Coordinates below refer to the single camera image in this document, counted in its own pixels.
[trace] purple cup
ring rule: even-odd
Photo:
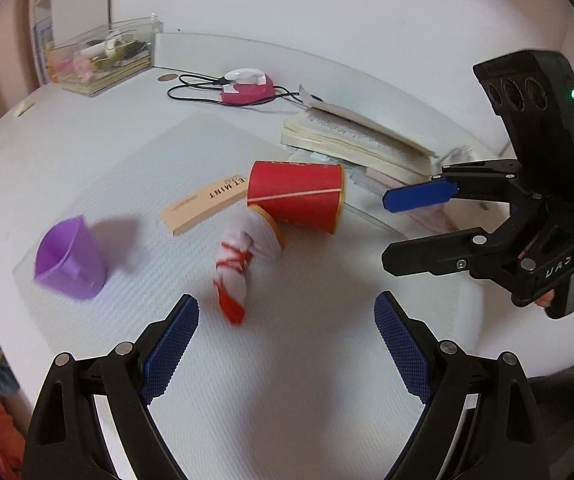
[[[54,225],[40,242],[33,281],[73,298],[94,298],[107,279],[107,264],[82,216]]]

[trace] paper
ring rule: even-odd
[[[328,134],[331,142],[336,137],[348,140],[350,143],[375,150],[388,158],[401,158],[406,161],[406,168],[411,171],[418,171],[420,174],[430,175],[431,163],[426,156],[410,150],[404,144],[392,140],[389,137],[374,133],[371,129],[353,121],[343,119],[327,112],[311,110],[299,114],[294,121],[288,120],[286,124],[293,124],[298,121],[298,126],[304,126],[315,130],[319,134]]]
[[[400,142],[402,142],[403,144],[406,144],[407,146],[410,146],[412,148],[414,148],[415,150],[427,155],[427,156],[433,156],[435,155],[435,152],[433,152],[432,150],[430,150],[429,148],[427,148],[426,146],[423,146],[422,144],[419,144],[418,142],[415,142],[414,140],[411,140],[397,132],[395,132],[394,130],[391,130],[385,126],[383,126],[382,124],[378,124],[375,121],[372,121],[371,119],[360,115],[359,113],[353,112],[351,110],[349,110],[348,108],[344,108],[338,105],[333,105],[331,103],[325,103],[324,101],[319,101],[318,99],[314,99],[311,94],[309,92],[307,92],[307,90],[305,90],[305,88],[300,85],[298,88],[298,92],[300,93],[300,98],[302,99],[302,102],[305,104],[305,106],[308,106],[310,108],[316,108],[318,110],[323,110],[325,112],[328,112],[330,114],[342,117],[344,119],[350,120],[353,123],[356,124],[360,124],[361,126],[365,126],[366,128],[370,129],[370,130],[374,130],[376,132],[379,132],[383,135],[386,135],[387,137],[391,137],[395,140],[399,140]]]

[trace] white mat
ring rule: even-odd
[[[53,354],[79,359],[134,341],[183,293],[198,299],[196,335],[151,406],[192,480],[383,478],[422,405],[406,393],[378,335],[374,299],[391,290],[438,338],[454,331],[466,280],[391,277],[380,263],[391,234],[347,212],[333,237],[285,227],[281,260],[250,266],[244,324],[228,325],[217,309],[212,255],[243,203],[175,238],[159,213],[219,178],[248,174],[256,159],[286,155],[219,118],[192,116],[63,212],[84,213],[110,261],[112,275],[97,298],[75,303],[33,285],[38,240],[14,270]]]

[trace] black cable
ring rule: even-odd
[[[194,83],[186,81],[186,78],[193,77],[194,79],[202,79],[202,83]],[[178,79],[182,83],[182,85],[178,85],[178,88],[193,88],[196,90],[220,90],[222,86],[218,85],[218,80],[208,76],[199,76],[199,75],[192,75],[192,74],[180,74]]]
[[[272,95],[269,97],[263,97],[262,99],[258,99],[256,101],[251,101],[250,103],[246,103],[246,104],[237,104],[237,103],[224,103],[222,101],[217,101],[216,99],[203,99],[203,98],[198,98],[198,97],[178,97],[178,96],[171,95],[171,92],[173,92],[174,90],[177,90],[179,88],[187,88],[187,86],[176,85],[176,86],[172,86],[169,90],[167,90],[167,95],[171,99],[173,99],[174,101],[189,101],[189,102],[195,102],[195,103],[208,103],[208,104],[215,104],[215,105],[221,105],[221,106],[228,106],[231,108],[244,108],[247,106],[263,105],[263,104],[271,103],[272,101],[275,101],[276,99],[294,97],[294,96],[298,95],[297,92],[286,92],[283,94],[276,94],[276,95]]]
[[[287,93],[287,94],[288,94],[288,93],[292,93],[292,92],[289,92],[289,90],[287,90],[284,86],[278,86],[278,85],[276,85],[276,86],[274,86],[274,88],[277,89],[277,90],[284,90],[285,93]],[[303,105],[304,102],[302,102],[302,99],[301,99],[300,97],[296,97],[296,96],[299,96],[299,95],[300,95],[300,92],[293,92],[293,93],[296,94],[296,95],[291,96],[291,99],[293,99],[295,102],[297,102],[297,104]]]

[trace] book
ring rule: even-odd
[[[38,68],[40,84],[46,85],[51,79],[48,71],[47,52],[53,47],[53,26],[51,16],[39,21],[33,27],[35,49],[33,57]]]
[[[336,115],[338,117],[348,119],[353,123],[365,126],[366,128],[384,134],[387,137],[400,140],[403,144],[411,146],[412,148],[415,148],[419,152],[425,153],[428,156],[435,156],[435,153],[426,146],[423,146],[419,142],[416,142],[413,139],[410,139],[408,137],[405,137],[404,135],[399,134],[398,132],[392,130],[391,128],[387,128],[386,126],[383,126],[382,124],[379,124],[376,121],[373,121],[368,117],[365,117],[364,115],[356,113],[353,110],[349,110],[349,108],[344,108],[342,106],[327,103],[325,101],[321,101],[320,99],[314,98],[309,92],[307,92],[307,90],[305,90],[305,88],[302,85],[299,86],[298,92],[300,94],[300,99],[302,100],[303,104],[309,108],[316,108],[317,110],[329,112],[330,114]]]
[[[427,149],[319,108],[288,118],[281,142],[372,168],[405,184],[426,182],[432,175]]]

